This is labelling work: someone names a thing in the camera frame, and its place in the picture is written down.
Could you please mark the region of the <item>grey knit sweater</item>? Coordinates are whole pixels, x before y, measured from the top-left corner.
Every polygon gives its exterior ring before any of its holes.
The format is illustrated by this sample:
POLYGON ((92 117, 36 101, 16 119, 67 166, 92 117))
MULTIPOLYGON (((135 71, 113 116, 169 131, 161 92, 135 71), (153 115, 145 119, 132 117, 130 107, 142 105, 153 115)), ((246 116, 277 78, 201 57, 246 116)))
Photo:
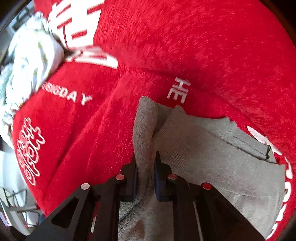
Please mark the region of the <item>grey knit sweater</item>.
POLYGON ((190 183, 211 183, 267 237, 285 195, 285 167, 270 146, 252 138, 228 118, 187 115, 148 97, 139 101, 133 128, 139 187, 134 202, 122 204, 119 240, 172 240, 173 208, 154 191, 154 159, 190 183))

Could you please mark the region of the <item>red wedding sofa cover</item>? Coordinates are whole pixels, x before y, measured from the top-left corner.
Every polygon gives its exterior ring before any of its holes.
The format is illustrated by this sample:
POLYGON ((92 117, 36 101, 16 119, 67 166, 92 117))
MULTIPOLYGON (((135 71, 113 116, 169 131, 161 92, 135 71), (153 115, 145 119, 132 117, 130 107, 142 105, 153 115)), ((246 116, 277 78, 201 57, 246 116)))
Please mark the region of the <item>red wedding sofa cover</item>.
POLYGON ((83 183, 135 160, 148 97, 187 115, 228 118, 270 146, 285 195, 265 240, 295 211, 295 46, 260 1, 35 1, 71 52, 17 112, 13 144, 45 215, 83 183))

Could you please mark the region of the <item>white floral cloth bundle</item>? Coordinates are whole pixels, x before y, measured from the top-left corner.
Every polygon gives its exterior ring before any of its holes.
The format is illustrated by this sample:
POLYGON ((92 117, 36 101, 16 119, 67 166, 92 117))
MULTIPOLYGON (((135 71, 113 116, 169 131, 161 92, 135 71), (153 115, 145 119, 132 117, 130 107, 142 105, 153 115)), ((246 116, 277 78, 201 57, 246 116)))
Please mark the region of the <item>white floral cloth bundle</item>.
POLYGON ((16 31, 1 69, 1 138, 13 148, 16 112, 35 94, 64 59, 49 21, 38 11, 16 31))

